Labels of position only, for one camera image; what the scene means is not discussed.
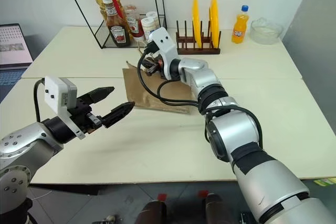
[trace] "orange soda bottle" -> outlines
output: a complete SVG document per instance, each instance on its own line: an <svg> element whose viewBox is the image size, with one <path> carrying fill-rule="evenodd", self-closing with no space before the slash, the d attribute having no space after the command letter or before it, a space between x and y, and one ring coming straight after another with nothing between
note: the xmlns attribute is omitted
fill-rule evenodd
<svg viewBox="0 0 336 224"><path fill-rule="evenodd" d="M247 28L247 21L248 21L248 15L247 15L247 11L248 11L248 6L247 5L243 5L241 7L241 13L239 13L237 15L237 22L233 28L233 32L232 32L232 39L231 41L239 44L243 42L244 36L245 36L245 32L246 32L246 28Z"/></svg>

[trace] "laptop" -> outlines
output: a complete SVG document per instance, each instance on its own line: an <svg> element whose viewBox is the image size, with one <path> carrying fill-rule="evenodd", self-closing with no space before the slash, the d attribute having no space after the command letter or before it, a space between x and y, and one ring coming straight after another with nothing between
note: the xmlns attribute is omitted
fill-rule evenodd
<svg viewBox="0 0 336 224"><path fill-rule="evenodd" d="M20 25L0 25L0 102L32 62Z"/></svg>

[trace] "white cable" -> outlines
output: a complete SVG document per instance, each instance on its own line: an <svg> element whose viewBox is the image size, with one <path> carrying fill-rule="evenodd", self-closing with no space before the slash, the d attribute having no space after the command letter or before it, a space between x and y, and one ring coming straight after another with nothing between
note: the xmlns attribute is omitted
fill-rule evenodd
<svg viewBox="0 0 336 224"><path fill-rule="evenodd" d="M44 196L47 196L48 194L51 194L53 191L49 191L49 192L47 192L46 194L44 194L44 195L42 195L42 196L39 196L39 197L36 197L36 198L34 198L34 199L31 199L31 200L35 200L35 199L39 199L39 198L42 198L42 197L44 197Z"/></svg>

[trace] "paper bag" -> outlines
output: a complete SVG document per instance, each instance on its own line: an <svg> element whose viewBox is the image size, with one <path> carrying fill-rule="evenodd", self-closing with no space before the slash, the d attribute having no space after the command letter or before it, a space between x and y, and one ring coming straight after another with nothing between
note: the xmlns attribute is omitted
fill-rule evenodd
<svg viewBox="0 0 336 224"><path fill-rule="evenodd" d="M141 85L138 78L137 68L127 62L128 69L122 69L124 75L124 82L126 88L127 99L134 101L135 106L144 107L148 109L175 111L182 113L189 113L189 106L169 106L162 103L159 99L150 95L145 88ZM158 86L164 81L159 73L152 76L147 76L141 70L142 78L146 85L156 93ZM189 86L181 83L180 81L166 84L160 92L160 95L168 99L177 100L191 100L192 94Z"/></svg>

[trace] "laptop keyboard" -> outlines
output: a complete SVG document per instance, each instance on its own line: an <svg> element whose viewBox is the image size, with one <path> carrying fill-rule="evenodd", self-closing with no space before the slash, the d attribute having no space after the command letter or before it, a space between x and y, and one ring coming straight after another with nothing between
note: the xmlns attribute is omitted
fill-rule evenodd
<svg viewBox="0 0 336 224"><path fill-rule="evenodd" d="M25 71L0 72L0 86L15 85Z"/></svg>

